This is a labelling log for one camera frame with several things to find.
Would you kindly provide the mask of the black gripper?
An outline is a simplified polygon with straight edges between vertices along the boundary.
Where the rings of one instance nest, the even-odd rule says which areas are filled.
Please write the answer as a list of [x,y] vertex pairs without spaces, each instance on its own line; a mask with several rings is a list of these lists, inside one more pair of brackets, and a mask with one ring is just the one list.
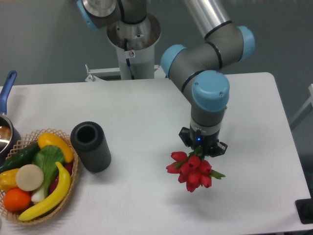
[[194,131],[192,128],[182,127],[179,132],[179,137],[186,147],[195,149],[198,146],[203,148],[210,157],[223,155],[228,145],[223,142],[218,142],[219,131],[212,135],[202,134],[200,130]]

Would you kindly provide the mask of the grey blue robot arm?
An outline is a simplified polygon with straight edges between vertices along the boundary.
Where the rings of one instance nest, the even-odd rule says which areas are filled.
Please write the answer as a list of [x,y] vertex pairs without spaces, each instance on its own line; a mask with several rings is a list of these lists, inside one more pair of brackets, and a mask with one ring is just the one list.
[[[220,72],[249,57],[255,49],[252,32],[235,26],[218,0],[187,0],[185,5],[204,43],[195,49],[173,45],[162,55],[160,65],[167,78],[191,104],[190,126],[179,136],[201,156],[223,155],[227,145],[219,132],[229,100],[230,84]],[[106,28],[116,48],[123,80],[155,76],[155,45],[160,23],[147,12],[144,0],[79,0],[77,6],[87,26]]]

